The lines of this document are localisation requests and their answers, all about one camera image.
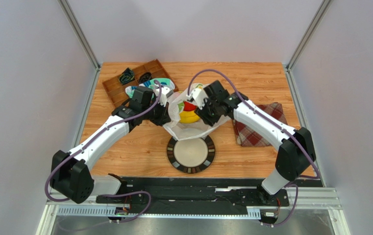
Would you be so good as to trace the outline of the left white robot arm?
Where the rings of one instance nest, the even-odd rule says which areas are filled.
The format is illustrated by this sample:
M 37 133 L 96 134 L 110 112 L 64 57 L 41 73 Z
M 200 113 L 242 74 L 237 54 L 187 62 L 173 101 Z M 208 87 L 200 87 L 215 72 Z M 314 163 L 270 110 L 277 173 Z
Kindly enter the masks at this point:
M 90 196 L 114 196 L 122 186 L 115 174 L 93 176 L 91 169 L 99 158 L 119 139 L 129 134 L 143 120 L 157 126 L 170 122 L 167 102 L 173 90 L 156 85 L 156 89 L 139 86 L 135 89 L 128 106 L 119 106 L 107 121 L 88 139 L 69 151 L 57 151 L 51 164 L 44 190 L 54 202 L 71 200 L 77 204 Z

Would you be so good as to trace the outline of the white plastic bag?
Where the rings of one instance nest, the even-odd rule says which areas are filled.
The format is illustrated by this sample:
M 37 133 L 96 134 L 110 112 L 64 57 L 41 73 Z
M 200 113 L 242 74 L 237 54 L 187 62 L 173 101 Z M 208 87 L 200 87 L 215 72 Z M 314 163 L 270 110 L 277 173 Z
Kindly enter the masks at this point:
M 163 127 L 169 134 L 172 135 L 176 140 L 190 140 L 196 138 L 204 138 L 211 132 L 216 130 L 218 127 L 230 120 L 229 117 L 221 117 L 221 119 L 214 125 L 209 126 L 204 124 L 200 119 L 194 123 L 180 123 L 179 113 L 183 111 L 184 101 L 187 101 L 187 95 L 195 88 L 205 89 L 208 87 L 207 84 L 193 83 L 190 90 L 183 92 L 175 92 L 168 100 L 168 114 L 171 118 L 171 122 L 164 124 Z

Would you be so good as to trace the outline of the wooden divided tray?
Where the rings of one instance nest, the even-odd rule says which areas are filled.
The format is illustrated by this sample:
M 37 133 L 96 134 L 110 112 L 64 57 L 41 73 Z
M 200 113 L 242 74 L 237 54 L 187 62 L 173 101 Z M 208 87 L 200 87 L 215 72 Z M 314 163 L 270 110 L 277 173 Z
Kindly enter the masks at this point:
M 171 76 L 157 59 L 143 63 L 136 67 L 127 67 L 120 74 L 104 80 L 102 85 L 111 103 L 115 107 L 118 107 L 129 98 L 125 93 L 126 87 L 139 85 L 155 78 L 169 78 L 173 81 Z M 179 91 L 176 84 L 173 91 Z

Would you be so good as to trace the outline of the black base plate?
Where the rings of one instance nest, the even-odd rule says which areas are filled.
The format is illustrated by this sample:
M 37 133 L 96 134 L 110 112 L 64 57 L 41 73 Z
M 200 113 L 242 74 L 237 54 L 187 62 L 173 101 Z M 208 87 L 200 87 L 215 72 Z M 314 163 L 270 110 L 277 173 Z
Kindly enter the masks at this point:
M 132 193 L 123 198 L 98 196 L 96 203 L 116 203 L 130 206 L 129 212 L 139 212 L 148 203 L 147 213 L 191 215 L 244 215 L 247 207 L 268 206 L 277 209 L 290 205 L 287 191 L 282 189 L 270 201 L 263 202 L 257 195 L 257 186 L 262 179 L 229 178 L 151 178 L 123 177 L 121 194 Z

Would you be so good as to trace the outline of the aluminium frame rail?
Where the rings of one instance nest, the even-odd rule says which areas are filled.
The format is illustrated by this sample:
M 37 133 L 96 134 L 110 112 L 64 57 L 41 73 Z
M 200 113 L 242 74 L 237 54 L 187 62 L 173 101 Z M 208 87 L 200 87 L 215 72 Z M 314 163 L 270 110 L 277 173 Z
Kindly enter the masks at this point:
M 288 188 L 288 206 L 282 206 L 275 225 L 260 222 L 267 206 L 247 206 L 228 203 L 225 213 L 180 213 L 174 211 L 174 202 L 158 204 L 166 212 L 146 211 L 141 215 L 120 214 L 118 204 L 82 204 L 48 202 L 36 233 L 39 235 L 102 234 L 114 230 L 119 235 L 128 234 L 301 234 L 348 235 L 349 228 L 343 208 L 334 188 Z

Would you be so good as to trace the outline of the yellow banana bunch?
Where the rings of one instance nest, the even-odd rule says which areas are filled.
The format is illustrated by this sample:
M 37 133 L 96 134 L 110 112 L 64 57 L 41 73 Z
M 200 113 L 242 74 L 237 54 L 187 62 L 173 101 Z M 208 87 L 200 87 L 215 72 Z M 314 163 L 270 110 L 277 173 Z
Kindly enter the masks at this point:
M 200 117 L 195 113 L 195 111 L 182 111 L 179 113 L 180 123 L 194 123 L 200 120 Z

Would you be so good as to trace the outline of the teal white socks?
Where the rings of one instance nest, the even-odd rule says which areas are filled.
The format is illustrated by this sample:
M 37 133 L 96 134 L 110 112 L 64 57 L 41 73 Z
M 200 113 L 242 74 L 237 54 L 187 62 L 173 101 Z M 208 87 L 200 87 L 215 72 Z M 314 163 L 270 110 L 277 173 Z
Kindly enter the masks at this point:
M 125 93 L 128 95 L 129 98 L 132 98 L 132 96 L 134 94 L 134 91 L 139 86 L 148 87 L 152 90 L 158 89 L 157 85 L 155 84 L 155 81 L 158 81 L 160 83 L 160 85 L 163 86 L 163 87 L 168 87 L 172 90 L 175 89 L 175 84 L 171 79 L 169 79 L 169 78 L 155 78 L 155 79 L 151 79 L 149 81 L 146 81 L 144 83 L 141 83 L 139 85 L 128 86 L 128 87 L 125 88 Z

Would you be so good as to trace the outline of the round patterned ceramic plate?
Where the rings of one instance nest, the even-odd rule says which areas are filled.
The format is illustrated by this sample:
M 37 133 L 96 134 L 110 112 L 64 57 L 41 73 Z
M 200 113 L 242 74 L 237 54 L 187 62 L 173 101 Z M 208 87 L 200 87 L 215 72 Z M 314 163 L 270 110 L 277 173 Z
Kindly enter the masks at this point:
M 171 138 L 166 154 L 170 164 L 178 171 L 197 174 L 210 167 L 215 159 L 216 149 L 209 136 L 183 141 Z

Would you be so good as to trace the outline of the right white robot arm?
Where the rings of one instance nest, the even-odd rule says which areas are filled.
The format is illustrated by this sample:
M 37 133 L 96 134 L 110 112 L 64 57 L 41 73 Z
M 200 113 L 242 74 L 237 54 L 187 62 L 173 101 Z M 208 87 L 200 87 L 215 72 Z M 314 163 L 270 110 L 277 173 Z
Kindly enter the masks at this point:
M 262 204 L 275 200 L 277 193 L 296 180 L 309 167 L 315 167 L 316 154 L 308 129 L 284 124 L 254 105 L 238 91 L 230 94 L 217 80 L 204 88 L 187 90 L 187 99 L 195 113 L 210 126 L 222 117 L 240 122 L 266 139 L 276 150 L 274 170 L 256 189 Z

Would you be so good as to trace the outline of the red fake apple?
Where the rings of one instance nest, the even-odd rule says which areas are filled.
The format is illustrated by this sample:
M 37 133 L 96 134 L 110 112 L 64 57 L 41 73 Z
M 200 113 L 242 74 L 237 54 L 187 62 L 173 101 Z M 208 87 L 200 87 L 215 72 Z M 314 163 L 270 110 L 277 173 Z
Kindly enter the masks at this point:
M 192 112 L 197 108 L 196 105 L 194 105 L 190 102 L 187 102 L 187 101 L 184 101 L 183 104 L 184 104 L 184 107 L 183 107 L 184 112 Z

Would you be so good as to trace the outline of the red plaid cloth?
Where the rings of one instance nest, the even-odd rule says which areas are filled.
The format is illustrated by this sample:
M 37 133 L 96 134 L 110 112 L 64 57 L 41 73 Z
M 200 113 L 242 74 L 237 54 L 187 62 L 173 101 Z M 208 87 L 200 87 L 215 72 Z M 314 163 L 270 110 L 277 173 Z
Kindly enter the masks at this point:
M 250 109 L 246 104 L 239 104 L 234 110 L 233 130 L 240 146 L 263 147 L 272 145 L 278 149 L 289 136 L 281 132 L 282 128 L 291 133 L 294 131 L 287 125 L 282 104 L 274 102 L 267 105 L 249 104 L 255 109 Z

